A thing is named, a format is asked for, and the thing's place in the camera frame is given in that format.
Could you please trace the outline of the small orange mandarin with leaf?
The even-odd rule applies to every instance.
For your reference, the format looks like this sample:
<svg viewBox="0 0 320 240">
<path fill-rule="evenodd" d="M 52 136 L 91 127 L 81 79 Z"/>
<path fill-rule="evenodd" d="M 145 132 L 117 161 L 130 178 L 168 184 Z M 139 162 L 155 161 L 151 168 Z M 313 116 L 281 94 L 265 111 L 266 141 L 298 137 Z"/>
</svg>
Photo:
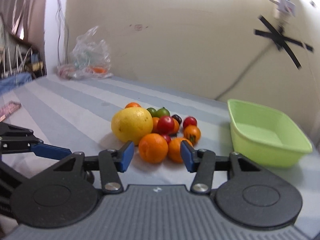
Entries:
<svg viewBox="0 0 320 240">
<path fill-rule="evenodd" d="M 183 136 L 195 145 L 201 138 L 201 131 L 197 126 L 189 125 L 184 129 Z"/>
</svg>

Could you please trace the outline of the large yellow grapefruit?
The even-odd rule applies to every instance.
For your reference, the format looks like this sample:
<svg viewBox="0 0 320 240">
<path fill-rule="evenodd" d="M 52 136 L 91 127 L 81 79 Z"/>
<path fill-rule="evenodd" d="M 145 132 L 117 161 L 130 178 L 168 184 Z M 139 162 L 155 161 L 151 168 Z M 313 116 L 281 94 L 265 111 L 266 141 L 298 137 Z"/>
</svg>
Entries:
<svg viewBox="0 0 320 240">
<path fill-rule="evenodd" d="M 142 107 L 125 108 L 118 111 L 111 120 L 111 130 L 121 141 L 132 141 L 136 146 L 142 137 L 153 129 L 151 114 Z"/>
</svg>

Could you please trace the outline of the red tomato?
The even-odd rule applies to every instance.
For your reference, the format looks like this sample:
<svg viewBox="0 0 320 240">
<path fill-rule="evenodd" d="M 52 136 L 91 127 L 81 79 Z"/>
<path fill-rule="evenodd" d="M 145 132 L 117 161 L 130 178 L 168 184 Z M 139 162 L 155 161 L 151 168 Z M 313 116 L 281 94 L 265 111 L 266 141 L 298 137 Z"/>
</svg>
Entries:
<svg viewBox="0 0 320 240">
<path fill-rule="evenodd" d="M 157 123 L 157 131 L 159 134 L 169 134 L 173 131 L 174 127 L 174 120 L 170 116 L 162 116 Z"/>
<path fill-rule="evenodd" d="M 193 116 L 188 116 L 183 121 L 183 128 L 187 128 L 188 126 L 197 126 L 197 120 Z"/>
</svg>

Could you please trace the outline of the green lime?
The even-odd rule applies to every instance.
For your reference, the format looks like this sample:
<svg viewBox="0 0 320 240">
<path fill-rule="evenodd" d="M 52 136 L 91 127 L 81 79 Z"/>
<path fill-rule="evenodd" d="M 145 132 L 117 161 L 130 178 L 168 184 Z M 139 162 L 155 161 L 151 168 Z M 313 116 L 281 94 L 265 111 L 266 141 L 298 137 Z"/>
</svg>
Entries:
<svg viewBox="0 0 320 240">
<path fill-rule="evenodd" d="M 163 116 L 170 116 L 170 112 L 165 107 L 162 107 L 157 110 L 156 115 L 161 118 Z"/>
<path fill-rule="evenodd" d="M 158 116 L 158 115 L 157 115 L 157 110 L 154 109 L 154 108 L 152 108 L 152 107 L 149 107 L 149 108 L 147 109 L 147 111 L 151 114 L 152 117 L 157 117 L 157 116 Z"/>
</svg>

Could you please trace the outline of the striped blue bedsheet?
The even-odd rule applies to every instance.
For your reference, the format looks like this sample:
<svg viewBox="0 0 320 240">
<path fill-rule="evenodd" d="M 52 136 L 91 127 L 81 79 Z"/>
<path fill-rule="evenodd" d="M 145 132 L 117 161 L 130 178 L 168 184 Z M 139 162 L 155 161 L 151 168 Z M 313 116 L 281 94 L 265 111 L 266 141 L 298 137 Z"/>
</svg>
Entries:
<svg viewBox="0 0 320 240">
<path fill-rule="evenodd" d="M 47 157 L 51 146 L 89 157 L 131 143 L 134 152 L 125 155 L 121 176 L 109 181 L 96 176 L 101 189 L 118 183 L 181 184 L 203 192 L 226 182 L 221 171 L 215 171 L 212 179 L 196 180 L 200 168 L 188 149 L 203 152 L 204 165 L 219 156 L 249 158 L 298 189 L 303 206 L 295 226 L 308 236 L 319 233 L 319 153 L 280 111 L 275 120 L 246 131 L 245 139 L 256 140 L 255 153 L 250 154 L 233 143 L 242 125 L 229 108 L 242 106 L 240 100 L 202 102 L 114 77 L 72 81 L 47 76 L 10 91 L 1 101 L 21 103 L 9 124 L 27 128 L 41 139 L 35 148 L 2 154 L 7 165 L 27 178 L 55 164 Z"/>
</svg>

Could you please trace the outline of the green plastic basket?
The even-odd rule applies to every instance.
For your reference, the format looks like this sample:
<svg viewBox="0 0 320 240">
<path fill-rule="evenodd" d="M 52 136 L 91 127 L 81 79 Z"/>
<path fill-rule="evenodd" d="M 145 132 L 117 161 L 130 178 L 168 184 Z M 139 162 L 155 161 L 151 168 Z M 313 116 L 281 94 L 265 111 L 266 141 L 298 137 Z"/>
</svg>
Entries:
<svg viewBox="0 0 320 240">
<path fill-rule="evenodd" d="M 288 168 L 313 151 L 299 126 L 285 113 L 264 105 L 227 101 L 233 148 L 263 166 Z"/>
</svg>

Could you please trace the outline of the clear plastic bag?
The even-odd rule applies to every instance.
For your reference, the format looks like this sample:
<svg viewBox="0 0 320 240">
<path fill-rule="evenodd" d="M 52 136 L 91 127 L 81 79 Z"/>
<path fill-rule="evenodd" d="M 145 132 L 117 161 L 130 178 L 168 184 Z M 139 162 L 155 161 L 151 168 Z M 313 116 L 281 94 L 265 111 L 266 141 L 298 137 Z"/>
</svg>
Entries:
<svg viewBox="0 0 320 240">
<path fill-rule="evenodd" d="M 76 38 L 71 63 L 57 67 L 57 75 L 65 80 L 106 79 L 111 73 L 110 49 L 105 40 L 96 42 L 95 26 Z"/>
</svg>

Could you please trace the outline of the black tape cross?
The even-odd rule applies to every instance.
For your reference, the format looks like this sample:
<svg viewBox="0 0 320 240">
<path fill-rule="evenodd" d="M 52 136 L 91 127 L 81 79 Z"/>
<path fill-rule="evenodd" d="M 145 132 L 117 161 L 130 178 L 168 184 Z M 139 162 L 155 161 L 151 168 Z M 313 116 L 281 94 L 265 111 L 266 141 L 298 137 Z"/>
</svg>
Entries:
<svg viewBox="0 0 320 240">
<path fill-rule="evenodd" d="M 313 46 L 311 46 L 305 42 L 296 40 L 294 38 L 290 38 L 290 37 L 285 36 L 284 35 L 284 27 L 282 25 L 280 25 L 276 29 L 270 22 L 268 22 L 268 20 L 266 18 L 264 18 L 264 16 L 260 15 L 258 18 L 262 22 L 262 24 L 268 29 L 268 31 L 262 31 L 262 30 L 255 29 L 254 34 L 257 36 L 261 36 L 261 37 L 268 38 L 268 39 L 272 40 L 272 42 L 276 45 L 277 49 L 279 51 L 281 51 L 282 49 L 285 50 L 286 53 L 291 58 L 291 60 L 293 61 L 293 63 L 295 64 L 296 68 L 301 69 L 302 68 L 301 63 L 299 62 L 296 55 L 294 54 L 294 52 L 292 51 L 292 49 L 289 47 L 289 45 L 287 43 L 290 42 L 292 44 L 300 46 L 311 53 L 314 52 Z"/>
</svg>

